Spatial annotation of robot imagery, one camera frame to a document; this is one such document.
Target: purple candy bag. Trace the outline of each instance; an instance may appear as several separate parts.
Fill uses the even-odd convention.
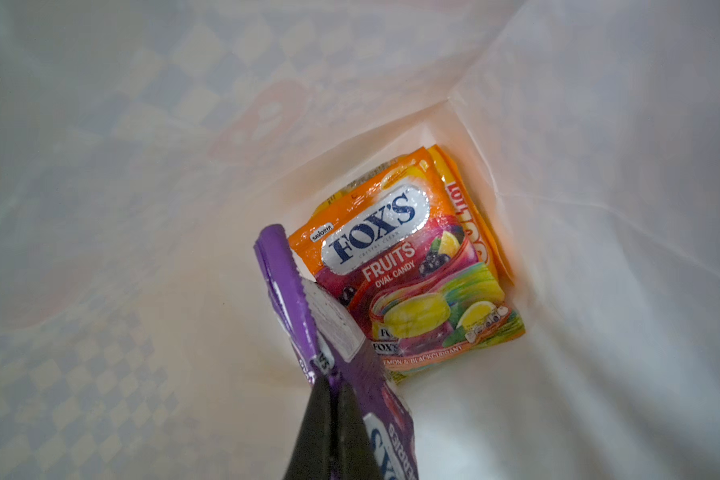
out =
[[[371,342],[341,303],[301,278],[282,225],[262,230],[254,251],[304,375],[314,383],[316,371],[322,372],[334,396],[339,379],[348,382],[384,479],[416,480],[413,419]]]

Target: yellow lemon candy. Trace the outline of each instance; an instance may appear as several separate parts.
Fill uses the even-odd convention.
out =
[[[456,328],[462,326],[464,330],[470,330],[473,326],[481,324],[485,320],[485,317],[493,312],[495,308],[496,305],[487,300],[472,303],[461,315]]]
[[[425,293],[391,308],[384,324],[397,338],[407,339],[438,328],[450,315],[451,307],[440,293]]]
[[[438,255],[446,254],[451,258],[458,252],[458,240],[451,232],[443,232],[443,236],[440,239],[440,247],[438,248]]]

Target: fox's candy bag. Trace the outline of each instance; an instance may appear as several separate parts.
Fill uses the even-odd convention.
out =
[[[369,172],[289,238],[397,380],[524,332],[504,302],[490,231],[452,161],[432,154]]]
[[[352,386],[382,477],[416,480],[413,419],[371,343],[336,299],[300,277],[282,225],[262,230],[254,251],[304,375],[314,384],[320,372],[336,397]]]

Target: red print on bag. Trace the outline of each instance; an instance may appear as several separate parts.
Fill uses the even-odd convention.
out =
[[[308,91],[294,80],[270,85],[248,110],[224,130],[210,150],[210,156],[239,160],[257,152],[287,132],[302,116]]]

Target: yellow candy bag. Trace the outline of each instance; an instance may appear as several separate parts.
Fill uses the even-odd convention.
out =
[[[437,146],[358,178],[288,241],[397,380],[525,332],[498,245]]]

